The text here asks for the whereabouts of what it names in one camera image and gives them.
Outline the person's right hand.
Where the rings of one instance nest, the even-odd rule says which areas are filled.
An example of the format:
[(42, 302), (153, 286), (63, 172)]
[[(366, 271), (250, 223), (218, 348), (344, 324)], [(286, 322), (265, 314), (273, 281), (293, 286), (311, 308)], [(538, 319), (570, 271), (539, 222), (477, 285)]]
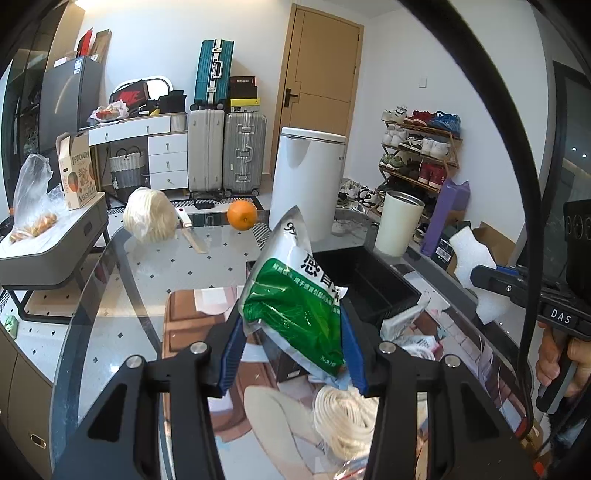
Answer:
[[(548, 387), (560, 373), (559, 358), (562, 350), (554, 341), (552, 329), (541, 322), (538, 325), (543, 329), (543, 338), (538, 350), (536, 376), (543, 386)], [(566, 397), (574, 397), (582, 392), (590, 377), (590, 343), (580, 339), (572, 339), (568, 344), (567, 353), (570, 360), (578, 364), (576, 373), (565, 393)]]

